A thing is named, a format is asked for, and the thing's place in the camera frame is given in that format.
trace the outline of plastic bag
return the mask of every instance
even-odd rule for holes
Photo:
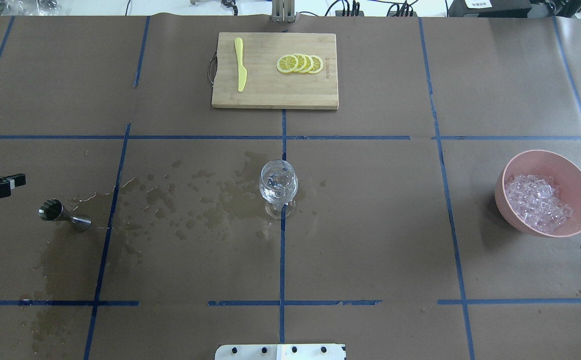
[[[60,14],[58,0],[5,0],[2,15],[56,16]]]

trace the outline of knife blade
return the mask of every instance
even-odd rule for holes
[[[247,68],[244,67],[244,40],[235,38],[235,54],[237,56],[237,91],[244,91],[247,84]]]

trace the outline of metal jigger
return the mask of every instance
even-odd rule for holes
[[[72,215],[56,198],[51,198],[42,203],[39,208],[39,217],[43,221],[68,221],[78,233],[88,230],[92,223],[90,216]]]

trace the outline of pink bowl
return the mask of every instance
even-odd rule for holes
[[[558,198],[572,208],[572,217],[553,234],[546,234],[526,225],[506,198],[505,184],[511,177],[531,174],[552,176],[555,184],[559,185]],[[555,152],[528,150],[515,155],[497,179],[494,200],[503,218],[522,233],[547,238],[567,238],[581,233],[581,170],[569,159]]]

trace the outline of glass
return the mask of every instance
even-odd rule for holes
[[[288,217],[295,209],[298,180],[295,169],[284,160],[272,160],[261,169],[259,191],[267,201],[266,212],[277,220]]]

